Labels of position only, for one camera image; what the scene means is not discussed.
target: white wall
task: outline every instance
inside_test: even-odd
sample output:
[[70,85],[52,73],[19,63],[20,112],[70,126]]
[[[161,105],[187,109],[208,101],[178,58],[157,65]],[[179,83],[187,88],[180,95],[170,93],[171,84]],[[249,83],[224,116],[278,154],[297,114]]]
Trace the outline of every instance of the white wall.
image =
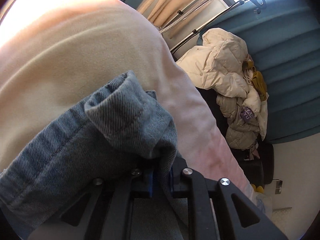
[[292,207],[286,234],[297,240],[308,230],[320,210],[320,133],[297,141],[274,145],[274,178],[283,180],[275,195],[276,182],[266,185],[273,209]]

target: metal screw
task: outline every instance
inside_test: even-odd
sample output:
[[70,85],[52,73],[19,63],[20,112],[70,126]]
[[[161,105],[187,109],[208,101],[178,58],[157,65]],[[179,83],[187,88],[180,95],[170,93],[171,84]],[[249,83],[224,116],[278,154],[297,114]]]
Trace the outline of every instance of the metal screw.
[[222,179],[220,179],[220,183],[223,186],[228,186],[230,184],[230,180],[227,178],[222,178]]
[[140,171],[139,169],[134,169],[134,170],[131,171],[131,174],[132,174],[132,175],[139,175],[140,172],[141,172],[141,171]]
[[103,183],[103,179],[101,178],[96,178],[92,181],[92,183],[95,185],[95,186],[99,186]]
[[185,169],[183,169],[183,171],[182,171],[184,174],[186,174],[186,175],[190,175],[190,174],[192,174],[193,173],[193,170],[192,169],[190,169],[190,168],[185,168]]

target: denim jacket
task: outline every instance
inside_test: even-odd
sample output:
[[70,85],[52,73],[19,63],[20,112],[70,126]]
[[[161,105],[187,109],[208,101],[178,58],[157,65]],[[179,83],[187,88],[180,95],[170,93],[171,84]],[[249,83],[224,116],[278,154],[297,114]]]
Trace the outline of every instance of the denim jacket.
[[172,116],[133,71],[47,125],[0,176],[1,209],[22,239],[94,178],[111,180],[160,158],[159,189],[134,201],[131,239],[183,239],[187,201],[172,199],[167,176],[177,151]]

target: white cord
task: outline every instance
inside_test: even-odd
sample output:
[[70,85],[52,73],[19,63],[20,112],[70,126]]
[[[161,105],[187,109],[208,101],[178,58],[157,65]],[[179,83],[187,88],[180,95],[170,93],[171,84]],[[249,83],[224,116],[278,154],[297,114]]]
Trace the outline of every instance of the white cord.
[[153,25],[158,31],[160,31],[161,30],[161,27],[158,27],[158,26],[155,26],[155,25]]
[[201,6],[203,6],[204,4],[206,4],[207,2],[209,2],[210,0],[202,0],[201,2],[199,2],[198,4],[196,4],[195,6],[193,6],[191,9],[189,9],[188,11],[186,11],[184,14],[181,15],[181,17],[179,17],[177,20],[175,20],[173,23],[171,23],[170,25],[168,25],[167,27],[163,28],[162,30],[160,30],[159,32],[165,33],[169,30],[171,30],[173,27],[175,27],[176,25],[178,25],[180,22],[182,22],[183,20],[185,20],[188,16],[190,16],[194,11],[198,10]]
[[245,70],[243,71],[243,78],[244,78],[244,80],[248,83],[248,85],[251,84],[252,73],[250,73],[250,69],[245,69]]

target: white puffer jacket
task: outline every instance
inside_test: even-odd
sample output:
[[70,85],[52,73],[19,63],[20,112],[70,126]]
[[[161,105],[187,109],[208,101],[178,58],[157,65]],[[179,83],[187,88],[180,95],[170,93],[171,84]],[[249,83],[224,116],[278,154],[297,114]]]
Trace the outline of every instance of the white puffer jacket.
[[[267,120],[266,115],[260,118],[258,92],[244,79],[242,63],[248,57],[247,45],[241,38],[220,28],[208,30],[202,38],[203,46],[187,51],[177,64],[196,87],[214,89],[222,95],[217,97],[217,103],[228,118],[226,140],[232,148],[247,149],[255,142],[261,128],[265,135]],[[245,123],[239,116],[246,106],[256,117],[250,123]]]
[[177,64],[198,88],[213,88],[226,97],[246,98],[249,86],[243,78],[242,62],[247,55],[244,40],[214,28],[203,35],[203,46],[187,51]]

